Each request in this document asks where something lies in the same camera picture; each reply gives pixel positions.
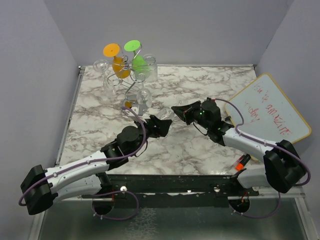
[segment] red marker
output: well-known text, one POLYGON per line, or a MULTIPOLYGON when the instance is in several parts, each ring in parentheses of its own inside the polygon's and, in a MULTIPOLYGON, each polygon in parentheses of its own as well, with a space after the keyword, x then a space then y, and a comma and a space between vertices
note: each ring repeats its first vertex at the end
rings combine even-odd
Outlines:
POLYGON ((250 156, 249 154, 245 155, 245 156, 243 157, 243 159, 242 159, 242 160, 238 163, 238 165, 235 167, 235 169, 236 169, 237 171, 242 170, 242 169, 245 167, 245 165, 249 162, 250 159, 251 159, 251 156, 250 156))

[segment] orange disc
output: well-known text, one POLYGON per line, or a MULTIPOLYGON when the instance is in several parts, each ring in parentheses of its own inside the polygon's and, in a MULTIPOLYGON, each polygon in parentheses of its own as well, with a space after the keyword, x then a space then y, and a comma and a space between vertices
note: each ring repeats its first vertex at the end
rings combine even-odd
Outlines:
POLYGON ((105 46, 103 49, 103 54, 109 58, 116 56, 119 52, 120 52, 120 47, 116 43, 110 43, 107 46, 105 46))

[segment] clear glass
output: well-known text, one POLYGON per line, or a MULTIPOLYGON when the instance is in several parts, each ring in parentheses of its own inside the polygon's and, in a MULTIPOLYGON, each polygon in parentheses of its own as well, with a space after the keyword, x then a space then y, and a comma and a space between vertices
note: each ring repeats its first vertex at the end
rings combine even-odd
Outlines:
POLYGON ((110 99, 110 100, 115 99, 116 96, 117 96, 116 87, 115 86, 111 86, 108 83, 106 77, 104 77, 104 79, 103 79, 103 92, 108 97, 108 99, 110 99))
POLYGON ((110 66, 110 64, 107 60, 100 59, 100 60, 94 62, 93 69, 96 72, 104 73, 105 71, 108 70, 109 66, 110 66))
POLYGON ((143 56, 144 61, 150 70, 150 76, 146 79, 147 83, 152 83, 158 79, 158 66, 156 56, 153 54, 146 54, 143 56))
POLYGON ((143 83, 147 78, 149 78, 151 71, 147 67, 140 67, 133 72, 132 78, 137 83, 143 83))
POLYGON ((139 105, 146 105, 148 108, 152 106, 152 95, 149 89, 142 87, 136 93, 136 100, 139 105))
POLYGON ((100 59, 98 61, 95 61, 94 64, 93 64, 93 69, 98 73, 102 73, 102 76, 103 76, 103 93, 107 96, 107 98, 109 100, 113 100, 117 96, 117 91, 116 91, 116 88, 114 86, 111 86, 108 83, 106 71, 109 69, 109 67, 110 67, 110 64, 105 59, 100 59))

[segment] green disc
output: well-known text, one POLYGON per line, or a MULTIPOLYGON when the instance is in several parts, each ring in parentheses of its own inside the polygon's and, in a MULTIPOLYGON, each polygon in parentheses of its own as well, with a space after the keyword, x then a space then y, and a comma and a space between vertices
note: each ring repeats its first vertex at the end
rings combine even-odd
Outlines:
POLYGON ((135 50, 137 50, 138 48, 140 48, 140 41, 138 40, 131 40, 128 41, 125 45, 124 45, 124 50, 126 50, 127 52, 133 52, 135 50))

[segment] small orange object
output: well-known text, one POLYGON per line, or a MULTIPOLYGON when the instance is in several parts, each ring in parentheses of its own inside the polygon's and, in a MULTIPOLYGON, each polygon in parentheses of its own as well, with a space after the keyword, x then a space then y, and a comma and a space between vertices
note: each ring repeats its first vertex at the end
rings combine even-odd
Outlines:
POLYGON ((132 103, 129 102, 129 101, 126 101, 126 102, 124 103, 124 106, 126 106, 127 108, 132 108, 132 103))
POLYGON ((245 167, 245 165, 249 162, 250 159, 251 159, 251 156, 249 154, 245 155, 244 158, 235 167, 235 169, 237 171, 242 170, 245 167))

